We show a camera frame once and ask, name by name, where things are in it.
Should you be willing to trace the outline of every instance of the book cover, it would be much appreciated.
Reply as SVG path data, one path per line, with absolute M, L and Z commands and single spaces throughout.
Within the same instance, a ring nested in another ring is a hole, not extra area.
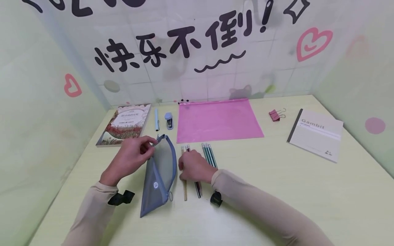
M 337 163 L 343 124 L 332 116 L 301 109 L 287 142 Z
M 150 109 L 150 104 L 118 107 L 96 146 L 120 146 L 125 139 L 139 137 Z

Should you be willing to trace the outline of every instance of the binder clip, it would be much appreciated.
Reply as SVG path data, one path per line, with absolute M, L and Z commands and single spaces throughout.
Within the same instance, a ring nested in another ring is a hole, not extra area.
M 285 108 L 279 111 L 274 109 L 273 111 L 269 112 L 269 116 L 271 117 L 272 121 L 279 121 L 281 118 L 286 118 L 286 115 L 283 114 L 284 112 L 286 112 Z

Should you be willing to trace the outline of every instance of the sleeve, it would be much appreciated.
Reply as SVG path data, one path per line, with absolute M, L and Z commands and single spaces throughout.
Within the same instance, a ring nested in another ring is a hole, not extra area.
M 226 170 L 218 170 L 211 185 L 222 200 L 266 224 L 289 246 L 333 246 L 320 227 L 280 199 L 246 183 Z
M 117 187 L 106 186 L 100 182 L 90 187 L 62 246 L 99 245 L 116 208 L 108 205 L 108 201 L 117 192 Z

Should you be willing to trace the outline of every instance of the hand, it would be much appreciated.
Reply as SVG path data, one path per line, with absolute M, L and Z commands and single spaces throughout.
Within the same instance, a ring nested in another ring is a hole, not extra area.
M 183 170 L 179 176 L 182 180 L 201 181 L 210 184 L 212 176 L 217 171 L 217 168 L 209 165 L 201 154 L 195 150 L 183 153 L 178 163 L 179 170 Z
M 102 173 L 100 183 L 117 186 L 122 178 L 137 171 L 154 153 L 154 147 L 150 143 L 157 144 L 157 140 L 148 136 L 125 139 L 110 165 Z

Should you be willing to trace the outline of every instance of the heart sticker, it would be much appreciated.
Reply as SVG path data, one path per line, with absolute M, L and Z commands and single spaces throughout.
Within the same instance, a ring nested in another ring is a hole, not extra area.
M 66 74 L 64 76 L 66 79 L 66 84 L 64 85 L 64 92 L 69 96 L 69 97 L 77 97 L 82 94 L 81 87 L 79 86 L 78 82 L 75 80 L 74 76 L 71 74 Z M 72 84 L 75 85 L 76 91 L 70 92 L 70 89 L 72 88 Z
M 356 48 L 355 51 L 353 51 L 353 48 L 355 47 L 356 44 L 359 44 L 359 48 Z M 362 55 L 368 55 L 369 53 L 369 45 L 368 42 L 365 38 L 364 35 L 357 36 L 349 45 L 348 49 L 346 50 L 346 56 L 347 57 L 352 57 L 352 56 L 362 56 Z
M 313 37 L 312 37 L 312 42 L 313 43 L 316 42 L 321 37 L 326 37 L 326 41 L 320 47 L 317 47 L 317 45 L 314 45 L 312 47 L 309 47 L 308 45 L 305 45 L 304 46 L 305 52 L 311 52 L 313 50 L 314 51 L 312 53 L 309 53 L 309 54 L 305 55 L 305 56 L 302 56 L 302 54 L 301 54 L 302 42 L 304 41 L 304 38 L 306 37 L 306 35 L 308 35 L 310 33 L 313 35 Z M 325 30 L 325 31 L 322 31 L 321 33 L 319 33 L 319 30 L 316 27 L 312 27 L 312 28 L 306 30 L 301 35 L 301 37 L 299 37 L 299 39 L 298 39 L 298 43 L 297 43 L 297 60 L 299 62 L 305 61 L 305 60 L 307 60 L 307 59 L 319 54 L 320 52 L 322 52 L 327 47 L 327 45 L 331 42 L 332 38 L 333 38 L 333 32 L 330 31 L 330 30 Z

